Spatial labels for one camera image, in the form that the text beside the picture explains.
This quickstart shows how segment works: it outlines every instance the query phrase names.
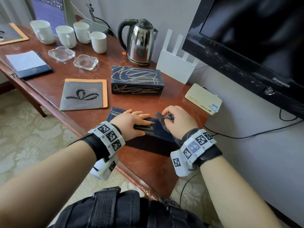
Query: skyworth logo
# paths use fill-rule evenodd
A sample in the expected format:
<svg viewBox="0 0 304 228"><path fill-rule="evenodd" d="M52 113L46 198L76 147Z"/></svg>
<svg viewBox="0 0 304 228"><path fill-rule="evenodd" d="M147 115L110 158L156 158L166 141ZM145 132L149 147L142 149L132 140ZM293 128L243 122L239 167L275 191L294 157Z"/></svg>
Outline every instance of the skyworth logo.
<svg viewBox="0 0 304 228"><path fill-rule="evenodd" d="M280 81L280 80L276 79L275 77L274 77L274 78L272 78L272 80L274 80L275 82L278 82L279 84L281 84L281 85L283 85L283 86L286 86L287 88L289 88L289 87L290 87L290 85L288 85L288 84L286 84L286 83L284 83L284 82L282 82L282 81Z"/></svg>

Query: television power button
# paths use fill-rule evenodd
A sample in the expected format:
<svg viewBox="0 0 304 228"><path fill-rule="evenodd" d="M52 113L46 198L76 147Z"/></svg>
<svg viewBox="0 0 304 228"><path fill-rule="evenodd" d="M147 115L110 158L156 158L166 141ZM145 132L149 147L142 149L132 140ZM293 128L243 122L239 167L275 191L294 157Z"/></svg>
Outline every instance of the television power button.
<svg viewBox="0 0 304 228"><path fill-rule="evenodd" d="M275 90L271 87L267 87L265 90L264 90L264 94L266 95L273 95L275 93Z"/></svg>

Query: brown table top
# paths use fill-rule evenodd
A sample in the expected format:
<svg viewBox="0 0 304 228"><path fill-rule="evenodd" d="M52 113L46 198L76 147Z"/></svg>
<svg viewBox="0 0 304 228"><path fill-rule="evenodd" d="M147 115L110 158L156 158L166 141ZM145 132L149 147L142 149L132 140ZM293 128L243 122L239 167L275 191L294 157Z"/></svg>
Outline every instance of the brown table top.
<svg viewBox="0 0 304 228"><path fill-rule="evenodd" d="M161 96L112 94L112 65L134 66L129 63L126 56L122 54L124 50L116 38L110 35L107 36L107 51L104 54L95 53L91 44L85 45L80 42L77 43L77 46L72 49L76 52L75 57L80 54L86 54L97 57L99 60L97 66L92 71L88 71L75 67L73 65L74 59L70 59L66 62L58 62L48 56L48 50L62 46L58 38L56 38L55 44L44 45L36 38L31 29L26 27L20 27L20 29L29 37L30 40L0 46L0 60L7 65L8 62L5 55L23 53L30 50L38 52L54 72L28 79L23 81L23 83L33 89L36 94L40 95L44 100L50 102L56 110L58 110L60 106L64 80L66 78L107 80L108 108L61 112L85 131L90 130L98 123L104 121L112 106L125 110L132 109L133 111L143 111L144 113L149 113L151 117L155 117L154 112L161 112L169 105L179 105L195 118L201 128L205 124L208 114L184 97L190 88L190 85L184 85L163 73L162 77L165 87ZM12 78L8 71L3 68L3 65L1 65L0 68L8 77ZM156 63L151 62L151 64L146 66L146 68L155 69ZM78 128L75 128L75 131L79 134L83 134L84 130L79 131ZM120 149L118 151L118 156L120 161L127 168L135 173L152 189L158 192L159 195L166 198L171 195L171 192L178 180L178 176L175 174L170 157L165 157L128 146L124 146Z"/></svg>

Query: white mug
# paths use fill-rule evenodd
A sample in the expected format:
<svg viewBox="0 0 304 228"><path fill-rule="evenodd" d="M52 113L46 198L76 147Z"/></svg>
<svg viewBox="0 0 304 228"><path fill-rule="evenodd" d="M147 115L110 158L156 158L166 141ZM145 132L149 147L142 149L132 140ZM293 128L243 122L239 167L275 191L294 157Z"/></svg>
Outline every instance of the white mug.
<svg viewBox="0 0 304 228"><path fill-rule="evenodd" d="M30 25L40 42L46 45L53 44L55 42L55 36L49 22L34 20L31 21Z"/></svg>
<svg viewBox="0 0 304 228"><path fill-rule="evenodd" d="M77 36L78 41L83 44L88 44L91 41L91 32L90 26L84 22L75 22L74 29Z"/></svg>
<svg viewBox="0 0 304 228"><path fill-rule="evenodd" d="M91 41L96 53L104 53L107 50L107 35L102 32L92 32Z"/></svg>
<svg viewBox="0 0 304 228"><path fill-rule="evenodd" d="M67 25L61 25L56 27L61 44L67 48L74 48L77 44L74 29Z"/></svg>

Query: black harness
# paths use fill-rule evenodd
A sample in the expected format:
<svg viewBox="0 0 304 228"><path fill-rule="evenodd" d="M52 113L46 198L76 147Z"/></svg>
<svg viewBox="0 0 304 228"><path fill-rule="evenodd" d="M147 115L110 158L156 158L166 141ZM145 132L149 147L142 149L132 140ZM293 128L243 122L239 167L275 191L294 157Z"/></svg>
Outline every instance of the black harness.
<svg viewBox="0 0 304 228"><path fill-rule="evenodd" d="M149 201L135 190L106 188L67 206L49 228L206 228L193 213L170 199Z"/></svg>

